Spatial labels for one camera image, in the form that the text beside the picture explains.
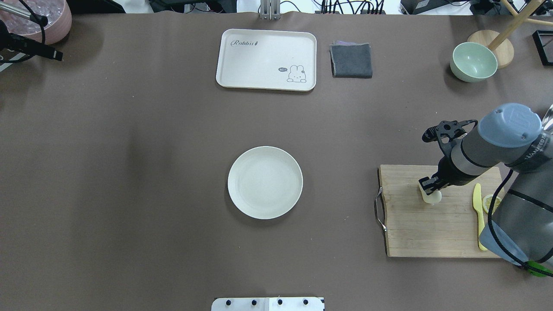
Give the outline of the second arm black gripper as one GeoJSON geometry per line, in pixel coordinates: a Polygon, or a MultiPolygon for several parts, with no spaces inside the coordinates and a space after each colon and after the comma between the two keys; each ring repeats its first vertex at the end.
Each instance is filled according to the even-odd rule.
{"type": "Polygon", "coordinates": [[[18,34],[10,33],[6,27],[6,24],[0,22],[0,47],[1,49],[10,49],[11,51],[17,51],[26,54],[26,57],[22,57],[18,60],[2,60],[4,63],[21,63],[34,56],[40,56],[43,58],[62,61],[63,53],[57,51],[54,47],[50,47],[45,43],[45,29],[40,24],[41,30],[41,42],[34,41],[33,39],[23,37],[18,34]]]}

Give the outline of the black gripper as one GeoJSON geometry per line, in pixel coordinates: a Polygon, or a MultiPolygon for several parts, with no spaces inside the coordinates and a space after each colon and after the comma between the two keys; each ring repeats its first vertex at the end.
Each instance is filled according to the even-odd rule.
{"type": "Polygon", "coordinates": [[[450,173],[436,172],[432,177],[423,177],[418,180],[423,193],[434,193],[448,187],[451,183],[452,175],[450,173]]]}

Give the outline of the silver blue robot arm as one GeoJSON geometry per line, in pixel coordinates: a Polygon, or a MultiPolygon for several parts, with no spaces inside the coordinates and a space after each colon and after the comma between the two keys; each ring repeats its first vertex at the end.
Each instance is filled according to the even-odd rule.
{"type": "Polygon", "coordinates": [[[479,241],[519,267],[533,262],[552,268],[551,127],[527,106],[507,103],[480,121],[442,121],[427,128],[422,140],[438,142],[444,154],[437,172],[419,180],[427,196],[466,185],[499,163],[517,173],[479,241]]]}

